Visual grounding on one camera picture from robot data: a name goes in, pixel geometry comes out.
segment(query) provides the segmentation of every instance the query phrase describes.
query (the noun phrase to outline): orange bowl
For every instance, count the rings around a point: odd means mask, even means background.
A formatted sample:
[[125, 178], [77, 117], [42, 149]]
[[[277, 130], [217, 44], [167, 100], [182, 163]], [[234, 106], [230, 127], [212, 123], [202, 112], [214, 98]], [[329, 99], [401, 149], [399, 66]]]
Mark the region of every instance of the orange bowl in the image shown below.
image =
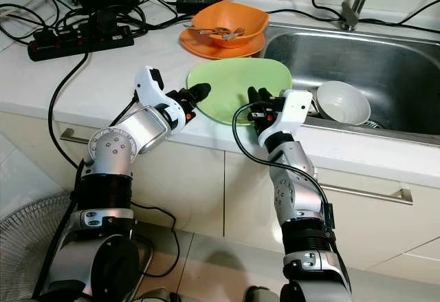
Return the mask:
[[208, 6], [192, 18], [192, 24], [197, 28], [224, 27], [231, 32], [237, 28], [244, 28], [243, 36], [237, 36], [230, 41], [222, 38], [222, 35], [207, 35], [214, 43], [221, 47], [241, 47], [263, 32], [269, 21], [269, 14], [251, 8], [250, 6], [220, 1]]

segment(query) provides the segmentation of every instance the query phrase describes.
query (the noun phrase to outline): sink basin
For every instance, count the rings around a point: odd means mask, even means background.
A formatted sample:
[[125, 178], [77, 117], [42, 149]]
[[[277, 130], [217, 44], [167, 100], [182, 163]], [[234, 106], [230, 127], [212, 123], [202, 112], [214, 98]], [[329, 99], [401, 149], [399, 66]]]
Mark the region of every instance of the sink basin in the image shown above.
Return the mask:
[[369, 126], [306, 125], [440, 145], [440, 42], [273, 23], [261, 57], [284, 63], [294, 89], [340, 80], [371, 106]]

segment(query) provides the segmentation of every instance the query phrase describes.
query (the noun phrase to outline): sink drain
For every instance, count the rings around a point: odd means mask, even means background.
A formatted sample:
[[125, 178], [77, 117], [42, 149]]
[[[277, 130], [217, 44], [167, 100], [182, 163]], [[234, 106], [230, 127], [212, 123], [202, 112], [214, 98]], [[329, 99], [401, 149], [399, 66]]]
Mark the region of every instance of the sink drain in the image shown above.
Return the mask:
[[384, 127], [377, 121], [368, 120], [365, 123], [362, 123], [363, 127], [372, 128], [372, 129], [383, 129]]

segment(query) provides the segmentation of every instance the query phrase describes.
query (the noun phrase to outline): white countertop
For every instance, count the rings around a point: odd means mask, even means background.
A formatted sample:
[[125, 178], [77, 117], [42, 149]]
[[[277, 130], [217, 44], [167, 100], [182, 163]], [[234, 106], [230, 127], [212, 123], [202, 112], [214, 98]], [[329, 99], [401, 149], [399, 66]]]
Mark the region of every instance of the white countertop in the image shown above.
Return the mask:
[[[265, 10], [286, 7], [277, 1], [245, 0], [244, 3]], [[157, 5], [149, 5], [145, 11], [150, 23], [172, 17]], [[270, 19], [334, 28], [330, 23], [292, 14], [273, 14]], [[188, 73], [208, 59], [192, 55], [179, 45], [178, 37], [183, 29], [178, 24], [151, 31], [137, 38], [134, 46], [91, 54], [87, 64], [60, 94], [54, 111], [55, 120], [96, 128], [107, 126], [130, 101], [134, 76], [143, 65], [160, 70], [164, 91], [184, 87]], [[440, 35], [403, 28], [360, 25], [358, 30], [440, 40]], [[18, 44], [0, 52], [0, 111], [46, 118], [53, 91], [81, 58], [82, 55], [78, 55], [34, 63], [28, 58], [26, 48]], [[251, 129], [240, 127], [239, 133], [245, 145], [253, 151], [258, 149]], [[315, 127], [301, 127], [296, 139], [301, 141], [318, 167], [440, 187], [440, 147]], [[170, 140], [239, 151], [230, 126], [217, 123], [199, 112], [181, 133], [171, 136]]]

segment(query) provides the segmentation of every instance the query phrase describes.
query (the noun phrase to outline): white bowl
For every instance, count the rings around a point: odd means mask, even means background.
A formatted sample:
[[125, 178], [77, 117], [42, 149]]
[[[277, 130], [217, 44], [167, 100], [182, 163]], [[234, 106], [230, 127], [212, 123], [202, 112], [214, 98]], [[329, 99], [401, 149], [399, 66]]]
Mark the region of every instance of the white bowl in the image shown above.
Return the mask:
[[320, 113], [332, 120], [361, 125], [370, 118], [369, 101], [350, 84], [330, 80], [318, 88], [316, 100]]

